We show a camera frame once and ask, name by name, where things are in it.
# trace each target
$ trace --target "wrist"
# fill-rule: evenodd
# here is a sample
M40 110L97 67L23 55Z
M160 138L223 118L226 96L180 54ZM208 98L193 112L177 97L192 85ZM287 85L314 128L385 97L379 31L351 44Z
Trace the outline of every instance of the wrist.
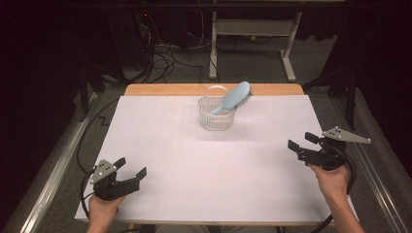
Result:
M99 222L94 223L91 221L88 224L87 232L86 233L106 233L109 230L109 225L101 224Z
M348 204L348 196L346 194L326 196L326 202L330 207L339 207L341 204Z

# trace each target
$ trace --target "white metal stand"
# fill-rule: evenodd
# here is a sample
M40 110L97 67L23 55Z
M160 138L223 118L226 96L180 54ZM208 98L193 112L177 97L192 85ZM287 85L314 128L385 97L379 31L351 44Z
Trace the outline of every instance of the white metal stand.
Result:
M255 36L288 36L285 50L280 50L288 80L296 82L289 54L291 52L297 27L299 26L302 12L295 15L294 20L254 20L254 19L219 19L213 12L212 19L212 49L210 53L209 78L218 76L218 53L216 50L217 35L255 35Z

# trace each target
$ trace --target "dark background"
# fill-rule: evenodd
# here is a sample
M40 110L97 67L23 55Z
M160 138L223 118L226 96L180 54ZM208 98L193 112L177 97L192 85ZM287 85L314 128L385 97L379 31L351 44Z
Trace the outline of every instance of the dark background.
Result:
M303 14L296 39L305 40L315 35L321 41L340 35L325 73L351 61L356 64L358 86L371 112L395 154L412 174L408 152L408 133L412 132L412 116L408 110L412 106L410 3L404 0L383 4L385 7L379 14L357 12L350 20L345 19L345 12ZM47 0L6 1L1 3L0 13L3 85L0 154L6 167L0 170L2 228L73 116L76 106L72 98L79 90L82 68L91 70L87 81L100 89L98 79L102 74L121 79L121 66L139 62L144 55L139 36L133 30L116 31L120 24L133 28L128 20L132 14L81 16ZM188 32L200 36L201 22L193 13L151 14L159 34L181 47L186 46ZM289 15L220 14L252 18ZM211 13L204 16L211 18ZM205 22L205 31L211 31L210 20ZM137 56L120 57L116 33L129 33L135 38L121 44L128 45L128 51ZM328 80L322 84L331 83L333 81Z

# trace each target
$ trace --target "metal frame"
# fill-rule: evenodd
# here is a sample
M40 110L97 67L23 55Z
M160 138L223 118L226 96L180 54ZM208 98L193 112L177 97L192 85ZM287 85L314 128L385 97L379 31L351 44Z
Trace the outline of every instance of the metal frame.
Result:
M39 195L39 198L37 199L36 204L31 210L31 213L28 216L26 222L21 228L20 233L36 232L37 227L43 219L43 216L46 214L47 209L52 203L54 195L57 193L57 189L59 188L61 180L66 173L66 169L73 157L73 154L75 154L76 152L76 148L79 144L80 139L82 138L84 131L86 130L86 126L89 122L91 113L93 113L93 110L97 105L96 102L98 102L98 100L100 100L100 98L98 98L97 94L93 93L88 102L88 105L91 107L91 111L87 112L86 117L76 125L76 131L73 133L71 141L68 143L67 148L58 158L58 161L55 164L54 169L52 170L51 175L45 184L45 187Z
M299 26L301 17L302 17L302 12L296 13L293 25L291 27L291 33L289 34L288 46L287 46L286 50L281 50L280 51L280 54L281 54L281 57L282 57L282 62L283 62L284 67L285 67L286 75L288 76L288 80L291 83L296 82L296 76L294 75L294 71L292 69L291 61L289 60L289 54L291 52L292 44L293 44L293 41L294 41L294 37L296 36L297 27Z

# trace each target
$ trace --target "table leg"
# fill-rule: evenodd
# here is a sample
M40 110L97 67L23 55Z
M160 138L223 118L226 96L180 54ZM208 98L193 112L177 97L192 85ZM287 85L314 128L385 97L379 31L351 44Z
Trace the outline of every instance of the table leg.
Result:
M214 80L218 77L218 54L216 50L216 20L218 19L218 13L213 12L212 19L212 50L210 52L210 64L209 64L209 79Z
M292 25L292 28L291 28L291 32L289 34L287 48L285 50L280 51L280 54L281 54L281 57L282 57L282 62L284 64L285 71L286 71L286 74L288 76L288 80L291 83L296 82L296 76L294 75L292 65L291 65L291 61L289 60L289 54L291 52L294 37L296 36L297 27L299 26L301 17L302 17L302 12L296 13L296 15L294 17L294 22L293 22L293 25Z

